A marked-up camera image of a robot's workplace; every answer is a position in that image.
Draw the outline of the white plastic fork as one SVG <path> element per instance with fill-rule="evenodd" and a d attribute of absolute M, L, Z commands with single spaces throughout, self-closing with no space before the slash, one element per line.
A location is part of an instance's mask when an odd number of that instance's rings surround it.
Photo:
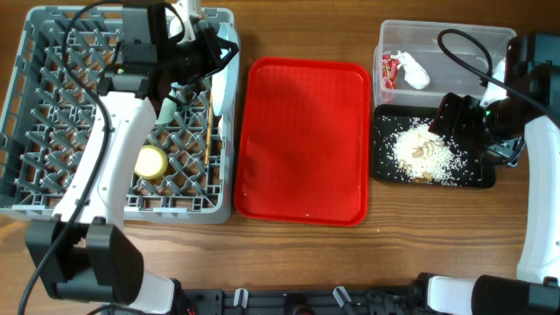
<path fill-rule="evenodd" d="M 224 128 L 224 116 L 222 115 L 218 121 L 218 134 L 220 137 L 220 140 L 222 142 L 225 142 L 226 136 L 225 136 L 225 128 Z"/>

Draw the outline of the light blue small bowl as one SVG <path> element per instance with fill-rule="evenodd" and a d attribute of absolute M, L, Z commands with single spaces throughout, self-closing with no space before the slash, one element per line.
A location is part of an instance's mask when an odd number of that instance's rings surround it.
<path fill-rule="evenodd" d="M 174 17 L 169 23 L 169 30 L 168 30 L 169 38 L 171 39 L 172 37 L 180 35 L 182 30 L 183 30 L 182 22 L 179 20 L 178 17 Z"/>

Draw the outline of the light blue plate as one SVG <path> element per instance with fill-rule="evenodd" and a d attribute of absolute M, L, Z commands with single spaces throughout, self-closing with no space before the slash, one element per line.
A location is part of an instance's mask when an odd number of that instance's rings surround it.
<path fill-rule="evenodd" d="M 221 23 L 218 37 L 240 45 L 236 29 L 231 23 Z M 238 52 L 223 70 L 214 74 L 211 79 L 211 96 L 213 114 L 224 116 L 234 106 L 240 70 L 240 53 Z"/>

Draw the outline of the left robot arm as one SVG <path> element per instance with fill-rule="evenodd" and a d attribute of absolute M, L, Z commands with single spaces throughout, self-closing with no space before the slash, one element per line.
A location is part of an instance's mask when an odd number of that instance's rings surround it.
<path fill-rule="evenodd" d="M 100 311 L 193 314 L 181 283 L 148 272 L 123 233 L 125 199 L 138 154 L 173 84 L 223 70 L 239 46 L 203 22 L 197 1 L 124 1 L 124 37 L 95 87 L 90 137 L 70 187 L 25 243 L 51 298 L 95 302 Z"/>

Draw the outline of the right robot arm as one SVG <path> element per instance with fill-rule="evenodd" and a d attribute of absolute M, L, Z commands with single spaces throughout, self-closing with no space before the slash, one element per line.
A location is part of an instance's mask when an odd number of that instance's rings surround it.
<path fill-rule="evenodd" d="M 444 44 L 451 60 L 506 90 L 482 108 L 470 96 L 447 94 L 429 130 L 486 150 L 522 137 L 528 150 L 529 190 L 525 241 L 516 278 L 476 279 L 421 274 L 417 309 L 438 314 L 557 314 L 559 312 L 559 37 L 534 31 L 507 43 L 503 80 L 464 62 Z"/>

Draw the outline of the white napkin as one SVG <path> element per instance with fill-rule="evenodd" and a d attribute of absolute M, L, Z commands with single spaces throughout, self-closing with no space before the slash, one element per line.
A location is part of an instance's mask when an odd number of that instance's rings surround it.
<path fill-rule="evenodd" d="M 425 69 L 408 53 L 398 51 L 391 58 L 399 62 L 397 68 L 404 68 L 404 80 L 414 89 L 423 90 L 431 83 Z"/>

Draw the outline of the red snack wrapper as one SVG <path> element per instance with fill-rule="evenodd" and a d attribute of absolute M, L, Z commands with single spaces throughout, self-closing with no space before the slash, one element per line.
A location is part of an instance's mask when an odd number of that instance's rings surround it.
<path fill-rule="evenodd" d="M 396 79 L 398 76 L 398 67 L 400 63 L 398 59 L 393 58 L 390 54 L 383 54 L 381 57 L 381 83 L 387 89 L 396 88 Z"/>

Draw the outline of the yellow cup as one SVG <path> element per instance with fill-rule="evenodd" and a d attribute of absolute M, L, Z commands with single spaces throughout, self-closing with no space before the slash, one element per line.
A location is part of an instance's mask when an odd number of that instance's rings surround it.
<path fill-rule="evenodd" d="M 163 150 L 145 145 L 139 151 L 134 173 L 141 179 L 157 179 L 164 175 L 168 164 L 168 156 Z"/>

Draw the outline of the green bowl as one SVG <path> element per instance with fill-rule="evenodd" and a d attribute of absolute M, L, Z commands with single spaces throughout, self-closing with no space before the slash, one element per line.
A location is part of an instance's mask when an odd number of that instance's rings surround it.
<path fill-rule="evenodd" d="M 156 125 L 164 125 L 174 120 L 174 113 L 177 111 L 178 104 L 176 102 L 175 91 L 172 90 L 161 104 Z"/>

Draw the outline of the wooden chopstick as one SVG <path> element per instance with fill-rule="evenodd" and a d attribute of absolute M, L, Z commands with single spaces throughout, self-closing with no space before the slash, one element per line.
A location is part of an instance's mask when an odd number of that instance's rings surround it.
<path fill-rule="evenodd" d="M 212 131 L 214 125 L 214 103 L 212 92 L 208 93 L 209 109 L 207 111 L 207 130 L 206 130 L 206 150 L 205 150 L 205 165 L 209 164 L 210 152 L 211 152 L 211 142 L 212 142 Z"/>

